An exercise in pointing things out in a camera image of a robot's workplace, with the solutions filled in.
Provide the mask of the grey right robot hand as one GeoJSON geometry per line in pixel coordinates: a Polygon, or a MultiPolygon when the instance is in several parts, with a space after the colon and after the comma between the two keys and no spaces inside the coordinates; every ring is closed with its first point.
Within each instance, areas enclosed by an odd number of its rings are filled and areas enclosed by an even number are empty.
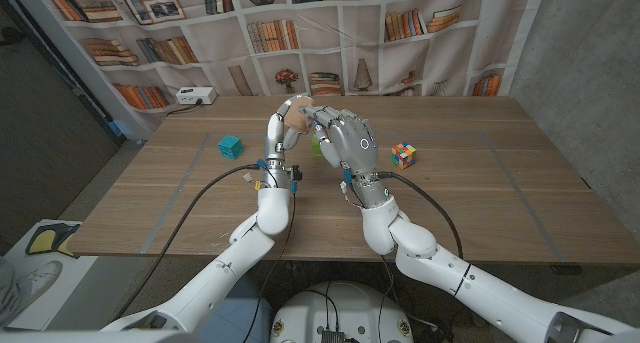
{"type": "Polygon", "coordinates": [[[321,152],[333,168],[350,169],[355,175],[374,171],[377,138],[368,119],[330,106],[303,106],[299,111],[315,124],[321,152]]]}

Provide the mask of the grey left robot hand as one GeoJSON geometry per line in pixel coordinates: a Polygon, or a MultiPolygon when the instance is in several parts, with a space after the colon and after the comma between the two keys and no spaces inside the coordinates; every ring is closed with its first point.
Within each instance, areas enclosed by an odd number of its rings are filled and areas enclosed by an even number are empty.
{"type": "Polygon", "coordinates": [[[267,159],[284,161],[285,151],[292,149],[297,144],[300,133],[293,128],[284,133],[284,117],[293,102],[298,98],[301,98],[301,95],[287,99],[270,117],[265,138],[265,156],[267,159]]]}

